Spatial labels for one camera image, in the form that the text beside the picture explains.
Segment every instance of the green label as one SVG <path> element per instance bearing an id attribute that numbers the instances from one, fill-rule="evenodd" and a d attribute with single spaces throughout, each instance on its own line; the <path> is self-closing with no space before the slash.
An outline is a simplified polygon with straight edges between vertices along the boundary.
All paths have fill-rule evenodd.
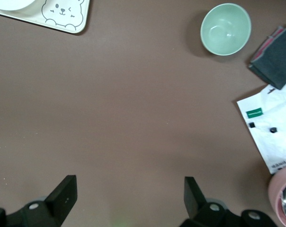
<path id="1" fill-rule="evenodd" d="M 263 114 L 262 108 L 250 110 L 250 111 L 247 111 L 246 113 L 247 113 L 248 118 L 259 117 Z"/>

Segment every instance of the screw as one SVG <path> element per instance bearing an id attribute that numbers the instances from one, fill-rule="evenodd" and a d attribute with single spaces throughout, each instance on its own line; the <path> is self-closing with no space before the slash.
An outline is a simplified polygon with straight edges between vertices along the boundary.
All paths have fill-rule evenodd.
<path id="1" fill-rule="evenodd" d="M 260 215 L 257 214 L 256 212 L 249 212 L 248 215 L 249 215 L 249 217 L 251 217 L 252 219 L 255 219 L 255 220 L 261 219 Z"/>
<path id="2" fill-rule="evenodd" d="M 33 204 L 31 204 L 28 208 L 29 208 L 30 210 L 34 210 L 34 209 L 36 209 L 38 206 L 39 206 L 38 203 L 33 203 Z"/>
<path id="3" fill-rule="evenodd" d="M 219 211 L 220 210 L 219 206 L 217 204 L 214 204 L 214 203 L 211 204 L 209 208 L 213 211 Z"/>

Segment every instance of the dark gray cloth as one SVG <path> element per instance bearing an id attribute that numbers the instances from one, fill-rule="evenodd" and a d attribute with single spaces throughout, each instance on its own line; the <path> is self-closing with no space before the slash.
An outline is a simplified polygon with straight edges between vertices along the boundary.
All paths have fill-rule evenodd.
<path id="1" fill-rule="evenodd" d="M 252 60 L 249 69 L 277 89 L 286 84 L 286 29 Z"/>

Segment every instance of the folded cloth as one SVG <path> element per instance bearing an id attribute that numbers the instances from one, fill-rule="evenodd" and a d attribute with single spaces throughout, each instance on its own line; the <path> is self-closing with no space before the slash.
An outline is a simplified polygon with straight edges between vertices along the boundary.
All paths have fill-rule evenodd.
<path id="1" fill-rule="evenodd" d="M 286 29 L 279 27 L 258 49 L 249 69 L 281 90 L 286 84 Z"/>

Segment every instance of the white paper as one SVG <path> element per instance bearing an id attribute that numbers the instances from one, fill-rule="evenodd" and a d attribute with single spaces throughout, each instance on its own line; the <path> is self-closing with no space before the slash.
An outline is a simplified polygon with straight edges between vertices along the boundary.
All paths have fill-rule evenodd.
<path id="1" fill-rule="evenodd" d="M 286 167 L 286 85 L 282 90 L 268 85 L 237 104 L 270 173 Z M 277 132 L 271 133 L 274 127 Z"/>

